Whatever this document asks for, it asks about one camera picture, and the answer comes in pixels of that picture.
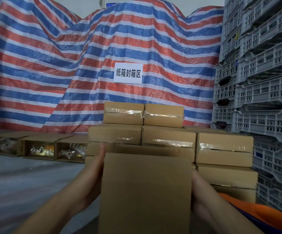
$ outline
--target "sign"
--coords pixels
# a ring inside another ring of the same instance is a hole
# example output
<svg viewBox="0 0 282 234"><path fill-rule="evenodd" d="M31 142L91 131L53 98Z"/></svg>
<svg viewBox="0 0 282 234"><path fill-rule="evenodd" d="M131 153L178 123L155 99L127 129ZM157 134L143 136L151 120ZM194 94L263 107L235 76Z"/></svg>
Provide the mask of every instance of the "sign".
<svg viewBox="0 0 282 234"><path fill-rule="evenodd" d="M142 84L143 64L116 62L114 82L126 84Z"/></svg>

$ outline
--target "red white blue tarp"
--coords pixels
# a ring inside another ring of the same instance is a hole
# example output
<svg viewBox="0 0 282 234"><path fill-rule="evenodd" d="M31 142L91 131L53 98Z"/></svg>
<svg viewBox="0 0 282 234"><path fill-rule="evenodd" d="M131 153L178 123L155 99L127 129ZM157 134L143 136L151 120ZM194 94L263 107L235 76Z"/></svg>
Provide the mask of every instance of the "red white blue tarp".
<svg viewBox="0 0 282 234"><path fill-rule="evenodd" d="M81 19L52 0L0 0L0 129L85 132L106 100L182 105L184 124L209 126L222 17L134 0ZM116 62L144 64L142 84L114 83Z"/></svg>

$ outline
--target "forearm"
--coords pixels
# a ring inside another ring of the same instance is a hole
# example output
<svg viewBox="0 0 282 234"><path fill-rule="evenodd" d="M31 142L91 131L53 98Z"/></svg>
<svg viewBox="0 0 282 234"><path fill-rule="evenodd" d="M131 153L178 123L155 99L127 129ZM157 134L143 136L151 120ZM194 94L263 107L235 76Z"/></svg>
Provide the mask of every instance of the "forearm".
<svg viewBox="0 0 282 234"><path fill-rule="evenodd" d="M254 224L223 198L218 197L216 205L209 207L211 226L217 233L224 234L263 234Z"/></svg>
<svg viewBox="0 0 282 234"><path fill-rule="evenodd" d="M59 192L13 234L57 234L71 219L69 200Z"/></svg>

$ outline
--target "gray floor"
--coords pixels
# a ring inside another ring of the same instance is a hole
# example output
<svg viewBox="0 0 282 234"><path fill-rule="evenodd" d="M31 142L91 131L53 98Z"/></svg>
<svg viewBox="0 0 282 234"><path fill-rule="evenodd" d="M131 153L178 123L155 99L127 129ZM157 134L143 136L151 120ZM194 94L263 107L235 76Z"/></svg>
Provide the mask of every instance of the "gray floor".
<svg viewBox="0 0 282 234"><path fill-rule="evenodd" d="M0 234L11 233L83 167L77 163L0 156ZM88 209L73 217L61 233L97 233L99 202L98 197ZM192 215L191 233L212 231Z"/></svg>

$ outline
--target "stacked crates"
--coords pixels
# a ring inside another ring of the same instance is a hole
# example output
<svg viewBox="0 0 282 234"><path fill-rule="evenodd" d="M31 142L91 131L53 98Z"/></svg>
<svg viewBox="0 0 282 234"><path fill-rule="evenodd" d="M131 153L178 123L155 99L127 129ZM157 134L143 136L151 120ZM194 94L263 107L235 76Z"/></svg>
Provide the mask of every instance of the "stacked crates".
<svg viewBox="0 0 282 234"><path fill-rule="evenodd" d="M254 136L258 200L282 212L282 0L225 0L212 127Z"/></svg>

